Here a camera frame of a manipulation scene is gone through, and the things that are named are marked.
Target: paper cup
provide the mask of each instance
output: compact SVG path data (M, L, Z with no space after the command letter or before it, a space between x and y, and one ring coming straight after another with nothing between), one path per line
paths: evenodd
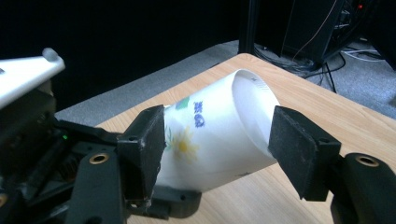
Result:
M268 151L274 94L238 70L165 108L157 185L201 192L276 162Z

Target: table surface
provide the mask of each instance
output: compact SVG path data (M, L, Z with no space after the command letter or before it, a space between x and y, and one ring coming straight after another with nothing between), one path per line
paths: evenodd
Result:
M281 105L300 111L337 138L343 144L341 155L369 154L396 171L396 120L249 54L214 66L99 126L122 133L145 108L171 105L241 68L259 75ZM331 199L329 193L324 203L300 200L279 165L274 164L204 193L199 210L191 217L164 221L133 216L128 223L332 223Z

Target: black cable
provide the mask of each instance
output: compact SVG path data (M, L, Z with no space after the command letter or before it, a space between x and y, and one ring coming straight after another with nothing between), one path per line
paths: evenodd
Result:
M327 72L329 73L330 81L332 82L332 91L334 93L337 93L337 90L335 89L334 81L332 80L332 72L330 71L329 65L327 63L325 64L326 64Z
M288 63L288 62L283 62L277 59L273 59L265 54L263 54L258 48L254 48L255 55L259 57L260 59L263 59L267 61L268 63L274 64L278 67L281 67L291 73L294 74L306 74L312 71L318 70L318 65L316 63L313 63L310 61L309 64L297 64L295 62Z
M320 81L317 83L318 86L321 86L321 84L323 83L323 79L324 79L324 64L322 65L322 72L320 73Z
M343 67L345 67L346 64L347 64L347 61L346 61L346 59L344 58L344 56L343 56L341 53L338 53L338 54L340 55L341 60L343 61L343 63L342 63L340 66L338 66L337 68L334 68L334 69L330 70L331 72L338 71L338 70L342 69ZM303 76L302 78L315 77L315 76L318 76L318 75L321 75L321 74L322 74L322 73L308 74L308 75L306 75L306 76Z

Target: floor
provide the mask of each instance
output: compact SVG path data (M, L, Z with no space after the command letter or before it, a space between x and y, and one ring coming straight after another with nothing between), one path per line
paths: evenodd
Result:
M368 43L352 43L350 47L373 49ZM56 118L90 126L97 125L213 65L232 58L237 51L237 41L216 45L148 76L59 111ZM271 55L271 52L262 49L260 51L276 60L287 60L279 59ZM341 53L345 64L340 55L328 61L331 71L342 67L331 72L336 92L347 99L396 119L396 72L385 61L378 62L378 59L351 53L351 49L344 49L344 51L349 51ZM348 54L360 57L360 59L348 56ZM308 80L333 91L330 76L327 73L322 74L321 69L316 73L318 75L309 77Z

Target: black stand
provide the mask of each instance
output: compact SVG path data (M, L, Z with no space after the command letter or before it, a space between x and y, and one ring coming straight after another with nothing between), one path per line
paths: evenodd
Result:
M238 53L254 54L260 0L242 0Z

